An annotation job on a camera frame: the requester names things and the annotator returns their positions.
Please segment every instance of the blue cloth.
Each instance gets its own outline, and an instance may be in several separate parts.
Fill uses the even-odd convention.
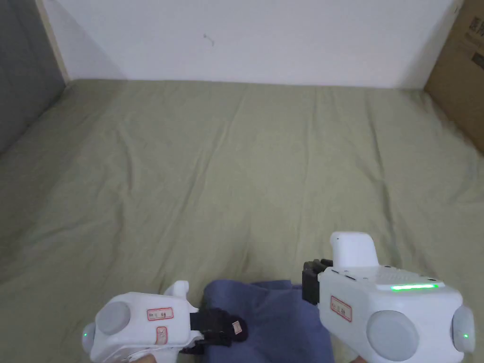
[[[249,337],[231,347],[208,346],[205,363],[334,363],[328,331],[316,306],[290,281],[244,284],[216,280],[204,292],[207,307],[243,318]]]

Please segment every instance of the mattress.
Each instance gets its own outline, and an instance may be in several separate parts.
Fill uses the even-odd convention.
[[[6,362],[88,362],[83,327],[124,292],[188,280],[196,305],[215,279],[298,283],[335,230],[484,322],[484,160],[420,91],[75,81],[0,179]]]

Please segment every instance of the finger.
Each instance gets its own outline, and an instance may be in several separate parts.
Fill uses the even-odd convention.
[[[358,358],[356,358],[354,361],[351,361],[350,363],[366,363],[366,360],[358,356]]]
[[[132,363],[156,363],[156,359],[151,354],[148,354]]]

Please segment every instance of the gray wall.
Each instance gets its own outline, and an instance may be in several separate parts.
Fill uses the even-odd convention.
[[[34,0],[0,0],[0,152],[65,87]]]

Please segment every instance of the cardboard box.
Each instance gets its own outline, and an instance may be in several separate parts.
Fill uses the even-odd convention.
[[[484,153],[484,0],[466,0],[425,86]]]

